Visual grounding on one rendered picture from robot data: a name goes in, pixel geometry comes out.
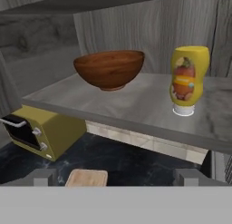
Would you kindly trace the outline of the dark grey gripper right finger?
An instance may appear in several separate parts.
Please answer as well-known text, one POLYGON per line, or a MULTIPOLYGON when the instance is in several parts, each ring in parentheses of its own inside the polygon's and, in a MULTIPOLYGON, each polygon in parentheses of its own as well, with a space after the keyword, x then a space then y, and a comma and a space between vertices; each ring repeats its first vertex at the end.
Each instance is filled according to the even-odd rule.
POLYGON ((227 186, 225 182, 206 177, 196 169, 175 169, 174 185, 184 187, 217 187, 227 186))

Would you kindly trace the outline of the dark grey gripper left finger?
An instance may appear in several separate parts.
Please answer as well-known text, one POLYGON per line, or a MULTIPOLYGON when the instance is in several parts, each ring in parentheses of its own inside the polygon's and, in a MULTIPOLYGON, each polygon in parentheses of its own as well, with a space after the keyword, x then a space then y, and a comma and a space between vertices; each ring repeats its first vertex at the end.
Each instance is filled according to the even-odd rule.
POLYGON ((57 169, 36 169, 27 176, 4 183, 4 186, 49 187, 57 185, 57 169))

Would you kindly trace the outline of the light wooden cutting board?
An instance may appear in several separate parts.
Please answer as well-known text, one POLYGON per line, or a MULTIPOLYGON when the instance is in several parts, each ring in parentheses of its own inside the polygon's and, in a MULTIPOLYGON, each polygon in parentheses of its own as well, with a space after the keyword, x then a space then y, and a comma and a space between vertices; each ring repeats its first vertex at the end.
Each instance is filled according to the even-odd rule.
POLYGON ((108 172, 106 170, 73 170, 66 187, 104 187, 107 184, 108 172))

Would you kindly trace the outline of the yellow condiment bottle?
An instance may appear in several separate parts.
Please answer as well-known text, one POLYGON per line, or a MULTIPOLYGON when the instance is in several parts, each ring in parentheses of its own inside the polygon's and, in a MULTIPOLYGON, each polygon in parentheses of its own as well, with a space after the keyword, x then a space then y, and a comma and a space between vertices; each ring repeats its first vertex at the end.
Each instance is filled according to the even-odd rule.
POLYGON ((209 49, 189 45, 176 48, 171 57, 170 99, 178 116, 194 114, 195 104, 203 93, 203 80, 209 67, 209 49))

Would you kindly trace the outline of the brown wooden bowl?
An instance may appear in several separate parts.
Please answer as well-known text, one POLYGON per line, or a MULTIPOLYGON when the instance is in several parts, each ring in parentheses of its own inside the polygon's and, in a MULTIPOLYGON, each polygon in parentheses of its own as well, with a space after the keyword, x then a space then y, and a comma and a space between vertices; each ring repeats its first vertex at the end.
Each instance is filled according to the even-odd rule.
POLYGON ((123 88, 139 74, 144 59, 144 52, 117 50, 76 58, 73 66, 90 85, 103 91, 115 91, 123 88))

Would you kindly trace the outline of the grey wooden cabinet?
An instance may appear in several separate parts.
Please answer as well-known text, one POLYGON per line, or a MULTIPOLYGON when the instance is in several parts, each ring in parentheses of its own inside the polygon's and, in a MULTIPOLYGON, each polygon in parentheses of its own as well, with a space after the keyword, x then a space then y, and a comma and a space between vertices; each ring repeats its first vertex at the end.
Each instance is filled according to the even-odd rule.
POLYGON ((113 68, 104 84, 77 71, 22 96, 0 52, 0 118, 30 105, 90 122, 232 154, 232 0, 62 0, 79 55, 139 53, 138 73, 113 68), (189 117, 169 95, 175 48, 208 47, 204 90, 189 117))

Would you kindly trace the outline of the olive green toaster oven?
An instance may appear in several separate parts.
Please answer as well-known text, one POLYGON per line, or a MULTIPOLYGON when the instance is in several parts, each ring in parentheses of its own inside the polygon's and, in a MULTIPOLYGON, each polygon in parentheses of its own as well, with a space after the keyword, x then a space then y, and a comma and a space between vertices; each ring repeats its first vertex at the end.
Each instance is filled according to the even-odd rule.
POLYGON ((24 105, 0 118, 14 144, 56 161, 86 132, 85 120, 24 105))

